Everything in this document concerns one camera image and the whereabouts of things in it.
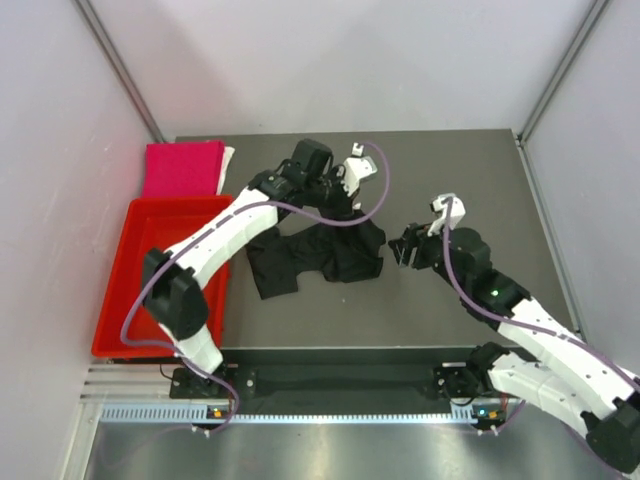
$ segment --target red plastic bin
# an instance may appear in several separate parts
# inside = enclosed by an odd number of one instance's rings
[[[200,229],[231,204],[227,195],[189,198],[139,198],[129,205],[120,243],[113,261],[102,312],[91,352],[96,357],[134,358],[172,355],[160,347],[129,347],[120,341],[120,330],[140,293],[142,263],[153,247],[164,250]],[[220,345],[229,265],[225,264],[204,289],[209,305],[207,325]],[[132,340],[169,341],[158,324],[141,308],[136,312],[128,337]]]

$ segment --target dark gray tabletop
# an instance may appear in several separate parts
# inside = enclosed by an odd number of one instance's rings
[[[465,203],[463,225],[492,248],[496,268],[513,277],[562,324],[569,314],[527,178],[509,130],[319,133],[222,137],[236,148],[225,193],[237,195],[253,176],[275,168],[296,142],[311,137],[333,149],[336,162],[354,141],[372,141],[391,163],[391,192],[374,221],[387,239],[410,222],[433,219],[429,202],[455,192]],[[364,185],[368,211],[382,192],[381,177]],[[294,233],[311,222],[290,216]],[[471,318],[451,287],[433,272],[400,269],[388,247],[380,278],[327,283],[318,272],[298,277],[300,291],[261,300],[244,252],[232,260],[225,313],[225,346],[457,346],[506,340]]]

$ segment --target black cloth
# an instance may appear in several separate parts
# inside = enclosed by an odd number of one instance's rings
[[[357,212],[352,218],[362,217]],[[320,271],[329,282],[359,282],[377,278],[382,270],[379,249],[385,233],[371,220],[353,227],[317,224],[282,236],[277,227],[246,246],[253,279],[263,300],[298,291],[297,275]]]

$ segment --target pink towel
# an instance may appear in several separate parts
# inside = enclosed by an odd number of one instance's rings
[[[152,143],[142,197],[216,195],[224,143]]]

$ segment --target white robotic arm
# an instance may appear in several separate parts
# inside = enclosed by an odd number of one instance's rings
[[[451,283],[444,265],[442,234],[447,216],[451,229],[462,220],[464,205],[454,194],[445,194],[431,208],[437,220],[430,225],[410,224],[402,238],[389,245],[399,265],[433,268]],[[560,325],[528,291],[495,270],[490,249],[477,232],[460,228],[450,233],[449,240],[452,269],[464,294],[507,322],[479,313],[464,300],[463,306],[537,359],[525,361],[495,343],[478,347],[467,362],[478,393],[498,391],[522,398],[586,438],[612,467],[625,473],[635,470],[640,464],[640,396],[636,389],[581,348],[582,340]],[[636,375],[622,370],[638,382]]]
[[[348,218],[354,213],[353,199],[360,184],[375,176],[377,168],[370,157],[363,156],[358,144],[342,165],[334,167],[332,163],[330,149],[313,140],[302,140],[291,159],[275,171],[256,175],[228,208],[200,230],[164,252],[152,249],[146,255],[143,285],[171,257],[208,233],[180,255],[144,301],[182,355],[203,372],[212,373],[223,359],[206,325],[209,310],[202,290],[238,250],[289,213],[274,205],[250,205],[278,201],[317,207],[323,216],[333,219]]]

